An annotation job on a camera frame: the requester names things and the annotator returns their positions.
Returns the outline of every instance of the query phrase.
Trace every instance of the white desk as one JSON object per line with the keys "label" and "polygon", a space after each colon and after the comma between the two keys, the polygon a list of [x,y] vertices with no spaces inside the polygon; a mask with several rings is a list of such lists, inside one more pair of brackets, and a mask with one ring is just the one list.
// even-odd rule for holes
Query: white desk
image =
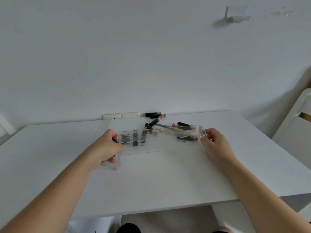
{"label": "white desk", "polygon": [[[142,127],[148,118],[104,121],[99,134]],[[215,127],[239,160],[278,196],[311,193],[311,171],[234,111],[169,115]],[[0,146],[0,226],[20,211],[85,147],[100,121],[29,126]],[[236,200],[228,179],[201,148],[188,153],[122,156],[116,172],[102,165],[91,175],[73,219],[198,206]]]}

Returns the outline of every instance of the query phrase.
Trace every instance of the human hand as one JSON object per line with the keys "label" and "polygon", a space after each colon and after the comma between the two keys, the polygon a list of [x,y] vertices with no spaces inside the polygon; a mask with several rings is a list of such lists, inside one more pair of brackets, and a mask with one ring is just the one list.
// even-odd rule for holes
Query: human hand
{"label": "human hand", "polygon": [[223,171],[226,171],[228,165],[238,164],[231,145],[226,137],[215,128],[205,130],[207,137],[202,137],[201,142],[204,145],[207,156]]}
{"label": "human hand", "polygon": [[117,152],[124,150],[125,146],[113,142],[112,138],[117,140],[118,134],[114,130],[108,129],[101,137],[86,148],[82,155],[87,155],[94,160],[96,162],[96,168],[105,160],[115,163],[113,157],[116,156]]}

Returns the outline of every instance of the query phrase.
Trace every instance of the clear acrylic organizer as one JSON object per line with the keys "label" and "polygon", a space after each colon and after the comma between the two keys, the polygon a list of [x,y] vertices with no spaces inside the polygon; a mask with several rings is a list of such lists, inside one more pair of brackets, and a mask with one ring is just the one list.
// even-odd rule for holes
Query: clear acrylic organizer
{"label": "clear acrylic organizer", "polygon": [[116,170],[121,168],[123,155],[166,151],[183,145],[195,146],[201,143],[203,136],[206,133],[201,125],[119,132],[117,143],[126,149],[116,155]]}

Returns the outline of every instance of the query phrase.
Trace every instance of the wall outlet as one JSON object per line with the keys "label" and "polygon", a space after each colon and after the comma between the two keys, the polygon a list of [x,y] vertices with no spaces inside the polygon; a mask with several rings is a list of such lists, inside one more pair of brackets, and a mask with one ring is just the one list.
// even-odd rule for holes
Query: wall outlet
{"label": "wall outlet", "polygon": [[121,117],[125,118],[138,118],[139,112],[121,113]]}
{"label": "wall outlet", "polygon": [[121,114],[103,114],[101,116],[103,119],[121,119]]}

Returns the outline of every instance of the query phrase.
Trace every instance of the person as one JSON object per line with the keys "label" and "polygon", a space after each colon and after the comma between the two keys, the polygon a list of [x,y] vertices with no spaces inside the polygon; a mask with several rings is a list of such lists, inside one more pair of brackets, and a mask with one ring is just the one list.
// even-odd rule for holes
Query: person
{"label": "person", "polygon": [[[206,130],[201,142],[207,156],[228,176],[257,233],[310,233],[311,225],[285,204],[234,155],[227,139],[216,129]],[[33,201],[7,223],[0,233],[59,233],[67,224],[91,173],[102,161],[115,162],[125,148],[112,141],[117,133],[107,130],[69,164]],[[140,232],[127,223],[118,233]],[[232,231],[228,228],[216,232]]]}

